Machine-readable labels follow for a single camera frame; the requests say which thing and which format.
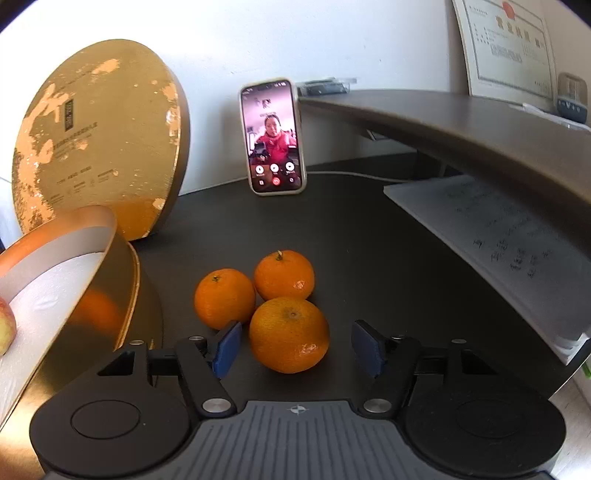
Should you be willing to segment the pink smartphone on stand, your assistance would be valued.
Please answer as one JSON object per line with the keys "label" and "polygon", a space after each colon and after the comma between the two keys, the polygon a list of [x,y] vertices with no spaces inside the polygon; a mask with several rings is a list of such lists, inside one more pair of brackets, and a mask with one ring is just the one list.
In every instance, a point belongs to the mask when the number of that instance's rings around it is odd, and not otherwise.
{"label": "pink smartphone on stand", "polygon": [[300,117],[290,80],[246,85],[239,93],[249,187],[259,196],[295,195],[307,186]]}

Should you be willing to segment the dark wooden raised shelf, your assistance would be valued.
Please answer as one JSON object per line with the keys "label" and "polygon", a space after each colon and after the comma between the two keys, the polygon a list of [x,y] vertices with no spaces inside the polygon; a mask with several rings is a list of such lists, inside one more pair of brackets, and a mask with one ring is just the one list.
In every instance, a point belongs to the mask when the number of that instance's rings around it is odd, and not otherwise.
{"label": "dark wooden raised shelf", "polygon": [[423,90],[353,90],[301,105],[365,123],[415,149],[514,180],[566,213],[590,216],[590,134],[499,100]]}

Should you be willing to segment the black item on shelf corner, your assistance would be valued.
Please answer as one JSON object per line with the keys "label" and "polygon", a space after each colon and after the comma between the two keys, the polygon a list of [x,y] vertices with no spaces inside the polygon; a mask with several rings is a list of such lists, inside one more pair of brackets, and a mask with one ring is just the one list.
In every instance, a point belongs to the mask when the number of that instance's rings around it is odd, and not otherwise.
{"label": "black item on shelf corner", "polygon": [[346,94],[351,86],[356,84],[356,78],[325,78],[297,83],[297,95],[301,97],[318,97]]}

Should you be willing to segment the white paper stack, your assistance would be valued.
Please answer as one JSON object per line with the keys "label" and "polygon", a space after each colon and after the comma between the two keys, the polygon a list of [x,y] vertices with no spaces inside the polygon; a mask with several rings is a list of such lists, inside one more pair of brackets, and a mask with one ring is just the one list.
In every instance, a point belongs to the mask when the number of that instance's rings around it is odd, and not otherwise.
{"label": "white paper stack", "polygon": [[474,268],[569,364],[590,338],[590,261],[528,210],[461,175],[384,192]]}

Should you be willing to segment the round gold box base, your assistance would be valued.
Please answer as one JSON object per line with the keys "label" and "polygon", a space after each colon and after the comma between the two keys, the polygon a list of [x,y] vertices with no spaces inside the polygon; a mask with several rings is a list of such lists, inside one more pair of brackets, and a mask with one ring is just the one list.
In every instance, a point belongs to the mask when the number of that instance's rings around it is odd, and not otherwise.
{"label": "round gold box base", "polygon": [[124,343],[161,346],[160,300],[103,206],[61,213],[9,246],[1,298],[17,323],[1,357],[1,476],[39,479],[29,440],[35,411]]}

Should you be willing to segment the small blue card holder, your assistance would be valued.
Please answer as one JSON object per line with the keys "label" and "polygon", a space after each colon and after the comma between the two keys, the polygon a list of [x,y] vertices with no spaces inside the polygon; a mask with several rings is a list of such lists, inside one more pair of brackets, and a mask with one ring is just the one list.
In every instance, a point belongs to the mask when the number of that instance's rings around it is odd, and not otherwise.
{"label": "small blue card holder", "polygon": [[568,120],[585,124],[588,115],[588,88],[581,77],[561,72],[557,80],[557,111]]}

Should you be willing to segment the clear plastic bag on shelf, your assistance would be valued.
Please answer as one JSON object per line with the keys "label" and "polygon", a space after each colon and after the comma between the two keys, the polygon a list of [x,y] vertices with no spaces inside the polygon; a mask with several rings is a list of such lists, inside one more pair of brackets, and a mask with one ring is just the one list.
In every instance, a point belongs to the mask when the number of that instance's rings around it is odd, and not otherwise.
{"label": "clear plastic bag on shelf", "polygon": [[557,108],[557,114],[552,114],[527,103],[517,107],[518,110],[563,125],[569,129],[590,131],[590,127],[586,124],[588,114],[586,106],[578,102],[560,99]]}

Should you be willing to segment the mandarin orange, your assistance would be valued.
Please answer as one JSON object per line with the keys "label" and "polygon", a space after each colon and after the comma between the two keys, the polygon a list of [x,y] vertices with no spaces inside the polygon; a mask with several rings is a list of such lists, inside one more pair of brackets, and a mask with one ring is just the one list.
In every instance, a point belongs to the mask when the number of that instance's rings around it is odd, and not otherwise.
{"label": "mandarin orange", "polygon": [[330,344],[325,315],[301,298],[270,299],[256,309],[249,324],[254,358],[284,374],[311,369],[325,357]]}
{"label": "mandarin orange", "polygon": [[253,283],[263,300],[277,297],[308,299],[315,289],[315,271],[301,253],[276,250],[256,265]]}
{"label": "mandarin orange", "polygon": [[224,268],[208,273],[194,292],[198,319],[215,330],[229,322],[249,322],[256,310],[256,289],[242,272]]}

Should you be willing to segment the framed business licence certificate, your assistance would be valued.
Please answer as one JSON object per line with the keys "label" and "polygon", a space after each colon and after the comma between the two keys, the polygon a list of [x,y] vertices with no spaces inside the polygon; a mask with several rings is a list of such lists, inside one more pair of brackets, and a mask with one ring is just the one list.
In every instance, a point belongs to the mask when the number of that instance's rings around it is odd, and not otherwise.
{"label": "framed business licence certificate", "polygon": [[551,109],[555,62],[541,3],[458,0],[453,6],[470,94]]}

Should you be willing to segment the round gold box lid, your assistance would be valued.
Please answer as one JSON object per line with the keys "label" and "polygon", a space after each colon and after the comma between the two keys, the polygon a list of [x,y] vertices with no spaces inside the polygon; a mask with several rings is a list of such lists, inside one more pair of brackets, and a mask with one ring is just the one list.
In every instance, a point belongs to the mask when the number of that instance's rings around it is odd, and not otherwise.
{"label": "round gold box lid", "polygon": [[152,50],[123,39],[87,46],[51,73],[23,117],[12,162],[19,227],[102,205],[126,240],[148,237],[172,210],[189,146],[186,96]]}

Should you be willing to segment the red yellow apple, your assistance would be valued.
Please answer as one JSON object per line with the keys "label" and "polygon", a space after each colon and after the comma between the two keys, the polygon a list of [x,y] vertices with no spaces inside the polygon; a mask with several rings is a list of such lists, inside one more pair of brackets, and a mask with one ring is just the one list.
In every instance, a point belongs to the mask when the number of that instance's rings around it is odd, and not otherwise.
{"label": "red yellow apple", "polygon": [[16,319],[10,305],[0,299],[0,355],[3,356],[12,345],[17,333]]}

